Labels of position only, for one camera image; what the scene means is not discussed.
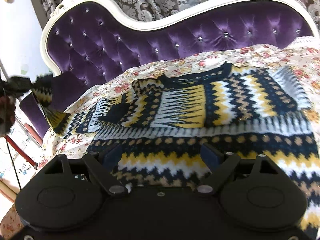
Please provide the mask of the yellow navy white knit sweater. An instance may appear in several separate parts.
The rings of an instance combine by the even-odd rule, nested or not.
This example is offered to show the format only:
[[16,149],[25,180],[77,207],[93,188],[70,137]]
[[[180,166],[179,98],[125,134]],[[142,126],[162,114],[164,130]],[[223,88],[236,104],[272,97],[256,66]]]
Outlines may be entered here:
[[289,66],[226,62],[202,73],[135,79],[76,114],[51,109],[50,81],[38,79],[33,94],[54,132],[94,133],[92,152],[121,144],[112,174],[124,183],[194,188],[209,173],[204,144],[245,159],[265,154],[298,185],[319,182],[312,103]]

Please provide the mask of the white wardrobe door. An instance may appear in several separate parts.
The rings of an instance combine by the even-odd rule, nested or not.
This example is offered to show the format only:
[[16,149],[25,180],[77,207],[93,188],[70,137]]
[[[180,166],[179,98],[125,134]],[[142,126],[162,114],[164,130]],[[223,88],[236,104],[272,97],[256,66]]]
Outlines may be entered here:
[[1,139],[1,186],[10,198],[24,187],[40,163],[38,133],[20,103],[29,86],[50,73],[40,55],[42,28],[31,0],[1,0],[1,80],[15,98],[15,122]]

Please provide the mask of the purple tufted velvet headboard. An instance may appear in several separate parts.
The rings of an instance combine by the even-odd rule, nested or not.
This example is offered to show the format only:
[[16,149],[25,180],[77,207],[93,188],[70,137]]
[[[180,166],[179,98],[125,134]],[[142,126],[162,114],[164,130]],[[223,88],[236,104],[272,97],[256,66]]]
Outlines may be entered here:
[[153,22],[130,18],[113,0],[64,0],[43,30],[40,52],[54,73],[53,106],[64,110],[133,67],[300,42],[319,46],[319,32],[294,0],[211,0]]

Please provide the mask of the floral quilted bedspread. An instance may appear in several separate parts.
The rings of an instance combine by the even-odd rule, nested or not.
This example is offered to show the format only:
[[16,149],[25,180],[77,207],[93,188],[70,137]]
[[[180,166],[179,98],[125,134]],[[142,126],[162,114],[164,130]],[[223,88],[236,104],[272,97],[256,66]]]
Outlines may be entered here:
[[[309,117],[315,122],[315,138],[319,142],[319,46],[310,46],[304,42],[283,49],[263,44],[231,51],[199,53],[185,59],[148,63],[129,69],[104,85],[93,87],[64,113],[80,113],[90,109],[103,96],[118,96],[127,91],[135,79],[158,77],[162,74],[178,77],[202,73],[220,67],[226,62],[237,67],[291,67],[312,103]],[[64,154],[68,159],[80,159],[87,153],[94,153],[88,151],[94,133],[73,134],[68,138],[62,138],[52,127],[49,133],[56,142],[63,143],[63,148],[54,154],[52,159],[58,154]],[[280,163],[274,162],[284,171]],[[209,170],[194,188],[177,185],[134,186],[120,181],[112,174],[127,187],[128,194],[120,197],[104,194],[103,202],[93,215],[74,226],[60,230],[36,230],[23,224],[14,205],[15,213],[22,223],[22,230],[13,234],[12,238],[319,239],[319,182],[301,186],[291,179],[305,194],[307,200],[306,212],[301,222],[288,228],[263,229],[234,220],[225,213],[215,196],[203,196],[196,191],[210,174]]]

